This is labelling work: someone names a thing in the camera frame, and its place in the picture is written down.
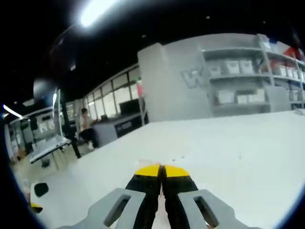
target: white shelf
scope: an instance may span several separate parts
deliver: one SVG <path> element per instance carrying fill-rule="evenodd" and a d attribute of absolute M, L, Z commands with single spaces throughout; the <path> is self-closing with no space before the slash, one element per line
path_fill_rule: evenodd
<path fill-rule="evenodd" d="M 245 48 L 245 47 L 232 47 L 223 49 L 213 49 L 213 50 L 202 50 L 204 58 L 216 59 L 223 57 L 247 57 L 253 55 L 263 55 L 263 50 L 259 48 Z"/>
<path fill-rule="evenodd" d="M 290 104 L 304 104 L 303 101 L 290 101 Z"/>
<path fill-rule="evenodd" d="M 221 80 L 221 79 L 232 79 L 232 78 L 252 78 L 252 77 L 262 77 L 262 78 L 269 78 L 269 74 L 228 74 L 228 75 L 218 75 L 218 76 L 211 76 L 210 80 Z"/>
<path fill-rule="evenodd" d="M 290 81 L 294 81 L 294 82 L 301 82 L 301 80 L 296 79 L 296 78 L 291 78 L 291 77 L 287 77 L 287 76 L 281 76 L 281 75 L 273 75 L 273 77 L 275 79 L 281 79 L 281 80 L 290 80 Z"/>
<path fill-rule="evenodd" d="M 232 79 L 232 78 L 252 78 L 252 77 L 261 77 L 261 78 L 270 78 L 273 76 L 275 79 L 281 79 L 281 80 L 290 80 L 290 81 L 295 81 L 295 82 L 301 82 L 299 79 L 296 78 L 291 78 L 287 76 L 280 76 L 280 75 L 269 75 L 269 74 L 258 74 L 258 73 L 253 73 L 253 74 L 228 74 L 228 75 L 219 75 L 219 76 L 211 76 L 210 80 L 221 80 L 221 79 Z"/>
<path fill-rule="evenodd" d="M 256 103 L 246 103 L 246 104 L 237 104 L 237 103 L 231 103 L 231 104 L 221 104 L 217 106 L 213 106 L 214 109 L 238 109 L 238 108 L 247 108 L 250 106 L 267 106 L 270 105 L 269 102 L 256 102 Z"/>
<path fill-rule="evenodd" d="M 291 56 L 287 56 L 287 55 L 275 53 L 275 52 L 270 52 L 270 51 L 266 51 L 266 53 L 271 60 L 278 60 L 278 61 L 290 62 L 290 63 L 295 64 L 295 59 Z M 297 59 L 296 62 L 299 65 L 305 67 L 305 63 L 303 61 L 300 61 Z"/>

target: gray wall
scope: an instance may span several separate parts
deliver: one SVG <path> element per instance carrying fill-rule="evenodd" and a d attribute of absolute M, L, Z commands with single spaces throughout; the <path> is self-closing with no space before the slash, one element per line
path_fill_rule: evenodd
<path fill-rule="evenodd" d="M 203 70 L 202 50 L 229 47 L 258 47 L 255 35 L 211 34 L 162 46 L 154 44 L 138 52 L 143 92 L 151 122 L 211 117 L 208 75 Z M 278 50 L 288 46 L 278 42 Z M 186 73 L 201 74 L 202 85 L 190 88 L 183 78 Z M 255 89 L 268 82 L 216 83 L 218 88 Z"/>

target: yellow and black tool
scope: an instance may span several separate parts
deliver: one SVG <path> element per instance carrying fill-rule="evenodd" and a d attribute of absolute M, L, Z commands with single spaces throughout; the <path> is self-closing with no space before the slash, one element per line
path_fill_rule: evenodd
<path fill-rule="evenodd" d="M 60 229 L 108 229 L 117 219 L 116 229 L 151 229 L 161 188 L 172 229 L 249 229 L 234 217 L 232 207 L 208 190 L 198 190 L 183 168 L 169 165 L 139 169 L 126 188 L 117 188 L 93 204 L 87 218 Z"/>
<path fill-rule="evenodd" d="M 189 229 L 187 216 L 179 200 L 178 194 L 182 192 L 197 191 L 198 188 L 191 179 L 189 173 L 183 168 L 164 165 L 161 171 L 165 210 L 171 228 Z"/>
<path fill-rule="evenodd" d="M 32 210 L 35 212 L 35 213 L 41 213 L 41 211 L 43 210 L 42 206 L 38 205 L 38 204 L 35 204 L 33 202 L 30 203 L 30 207 L 32 208 Z"/>
<path fill-rule="evenodd" d="M 133 175 L 126 186 L 126 189 L 146 194 L 138 210 L 134 229 L 151 229 L 153 226 L 161 190 L 161 169 L 161 165 L 143 167 Z"/>

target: desk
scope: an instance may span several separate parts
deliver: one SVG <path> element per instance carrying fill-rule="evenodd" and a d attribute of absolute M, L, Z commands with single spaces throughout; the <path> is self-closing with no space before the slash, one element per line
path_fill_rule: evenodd
<path fill-rule="evenodd" d="M 276 228 L 305 183 L 304 129 L 295 111 L 149 123 L 44 178 L 49 193 L 31 191 L 31 200 L 45 208 L 37 217 L 47 228 L 74 225 L 137 169 L 159 162 L 186 169 L 247 226 Z M 152 228 L 170 228 L 164 206 Z"/>
<path fill-rule="evenodd" d="M 49 141 L 46 141 L 44 144 L 39 144 L 39 146 L 34 150 L 32 156 L 30 157 L 30 163 L 33 164 L 34 162 L 42 159 L 46 155 L 52 153 L 61 147 L 68 145 L 71 143 L 71 140 L 62 137 L 60 135 L 56 135 L 55 137 L 51 138 Z M 55 157 L 53 155 L 56 167 L 58 169 Z"/>
<path fill-rule="evenodd" d="M 126 114 L 110 118 L 107 121 L 94 124 L 93 129 L 99 147 L 130 133 L 142 126 L 141 114 Z"/>

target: person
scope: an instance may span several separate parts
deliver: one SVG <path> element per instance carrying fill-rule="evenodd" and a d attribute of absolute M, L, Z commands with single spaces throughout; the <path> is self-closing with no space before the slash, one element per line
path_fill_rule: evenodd
<path fill-rule="evenodd" d="M 94 130 L 92 129 L 92 124 L 94 124 L 95 122 L 97 122 L 97 120 L 93 120 L 88 115 L 87 108 L 83 108 L 81 110 L 81 116 L 80 116 L 80 128 L 81 128 L 80 137 L 85 141 L 92 141 L 93 148 L 98 147 L 98 142 L 96 140 Z"/>

